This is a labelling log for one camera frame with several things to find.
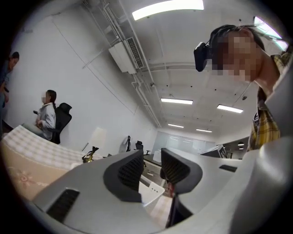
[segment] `yellow plaid shirt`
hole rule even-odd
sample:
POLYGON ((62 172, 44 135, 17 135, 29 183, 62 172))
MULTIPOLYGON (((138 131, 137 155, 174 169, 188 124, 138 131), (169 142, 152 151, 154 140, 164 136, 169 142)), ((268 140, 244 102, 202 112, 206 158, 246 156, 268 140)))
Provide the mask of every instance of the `yellow plaid shirt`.
MULTIPOLYGON (((291 58, 291 53, 272 55, 271 57, 276 63, 280 74, 282 74, 291 58)), ((257 112, 253 117, 253 125, 248 140, 247 151, 259 149, 263 144, 280 138, 279 128, 266 107, 265 100, 266 95, 264 91, 259 88, 257 93, 257 112)))

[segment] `fluorescent light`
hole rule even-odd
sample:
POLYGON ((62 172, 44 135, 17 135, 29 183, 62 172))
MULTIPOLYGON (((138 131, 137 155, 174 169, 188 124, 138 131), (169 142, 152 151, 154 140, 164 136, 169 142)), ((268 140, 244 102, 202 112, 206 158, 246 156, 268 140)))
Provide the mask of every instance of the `fluorescent light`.
POLYGON ((202 0, 172 0, 143 7, 132 13, 134 20, 153 14, 173 10, 203 10, 202 0))
MULTIPOLYGON (((263 33, 269 36, 273 36, 273 37, 277 37, 281 39, 280 35, 275 30, 273 30, 268 24, 264 23, 259 17, 254 18, 254 24, 258 25, 257 28, 260 29, 263 33)), ((283 42, 283 41, 274 41, 274 42, 284 51, 288 47, 288 44, 286 42, 283 42)))
POLYGON ((230 107, 230 106, 224 106, 224 105, 218 105, 217 108, 221 109, 221 110, 230 111, 230 112, 236 112, 236 113, 242 113, 243 112, 243 110, 241 110, 241 109, 237 109, 237 108, 230 107))
POLYGON ((212 131, 208 131, 208 130, 202 130, 202 129, 197 129, 197 131, 201 131, 201 132, 207 132, 207 133, 212 133, 212 131))
POLYGON ((174 125, 174 124, 169 124, 169 123, 168 123, 168 125, 169 125, 169 126, 173 126, 173 127, 179 127, 179 128, 184 128, 183 126, 179 126, 179 125, 174 125))
POLYGON ((172 98, 161 98, 162 102, 171 102, 171 103, 180 103, 180 104, 189 104, 193 103, 192 100, 182 100, 182 99, 172 99, 172 98))

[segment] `person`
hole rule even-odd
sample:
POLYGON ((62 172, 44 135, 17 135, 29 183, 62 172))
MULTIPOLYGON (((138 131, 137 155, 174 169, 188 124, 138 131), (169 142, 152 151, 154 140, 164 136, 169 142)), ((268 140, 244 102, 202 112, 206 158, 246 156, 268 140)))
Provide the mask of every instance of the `person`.
POLYGON ((5 62, 0 73, 0 139, 2 139, 3 129, 2 129, 2 112, 5 103, 8 102, 8 93, 5 91, 6 86, 9 82, 9 73, 13 71, 13 68, 19 61, 19 53, 14 52, 5 62))
POLYGON ((50 132, 48 128, 55 128, 56 97, 57 94, 55 91, 48 90, 42 97, 42 102, 44 105, 38 111, 38 117, 36 119, 35 125, 24 123, 22 126, 39 137, 50 141, 52 139, 52 132, 50 132))
POLYGON ((165 174, 165 172, 164 172, 164 170, 162 168, 160 170, 160 177, 163 180, 166 180, 169 196, 170 196, 170 198, 173 198, 173 196, 174 196, 174 185, 167 179, 166 174, 165 174))
POLYGON ((211 32, 210 47, 212 66, 216 70, 227 71, 242 81, 255 82, 257 93, 257 112, 249 137, 247 151, 259 149, 263 144, 280 137, 280 131, 265 100, 271 95, 291 53, 289 49, 282 54, 268 55, 261 37, 274 39, 256 30, 255 25, 223 25, 211 32))

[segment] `white jacket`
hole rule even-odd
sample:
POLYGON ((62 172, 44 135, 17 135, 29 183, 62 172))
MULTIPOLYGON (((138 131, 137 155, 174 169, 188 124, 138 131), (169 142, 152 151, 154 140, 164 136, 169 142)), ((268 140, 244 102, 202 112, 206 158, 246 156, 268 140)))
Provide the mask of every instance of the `white jacket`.
POLYGON ((56 125, 56 114, 53 107, 53 103, 43 105, 38 111, 38 120, 42 121, 41 129, 44 133, 45 138, 48 140, 52 139, 52 133, 47 128, 55 128, 56 125))

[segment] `office chair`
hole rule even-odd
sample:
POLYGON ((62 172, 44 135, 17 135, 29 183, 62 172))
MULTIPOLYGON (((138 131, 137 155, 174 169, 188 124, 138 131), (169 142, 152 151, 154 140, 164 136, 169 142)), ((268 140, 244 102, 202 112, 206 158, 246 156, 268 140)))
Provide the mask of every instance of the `office chair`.
POLYGON ((48 128, 47 129, 53 133, 51 142, 53 142, 55 144, 60 144, 60 134, 61 134, 62 130, 65 128, 65 126, 72 119, 71 114, 69 114, 70 109, 72 109, 72 107, 64 102, 61 103, 59 105, 59 107, 56 108, 56 110, 55 110, 55 114, 56 114, 55 128, 48 128))
MULTIPOLYGON (((136 149, 142 149, 143 150, 143 144, 142 144, 141 141, 137 141, 137 143, 136 143, 136 149)), ((146 151, 146 154, 144 154, 144 155, 149 155, 148 152, 150 152, 150 150, 147 150, 146 151)))

